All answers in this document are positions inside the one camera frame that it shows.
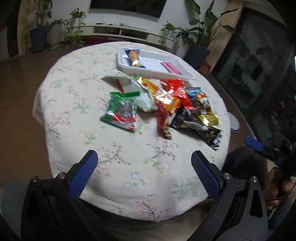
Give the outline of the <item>person right hand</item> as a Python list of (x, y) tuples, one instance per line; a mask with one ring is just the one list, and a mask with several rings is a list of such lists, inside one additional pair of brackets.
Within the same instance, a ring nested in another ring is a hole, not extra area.
[(263, 196), (265, 200), (266, 210), (271, 211), (278, 207), (283, 196), (287, 196), (293, 189), (294, 183), (291, 180), (284, 180), (280, 182), (279, 179), (280, 169), (273, 167), (267, 174), (264, 181), (265, 188)]

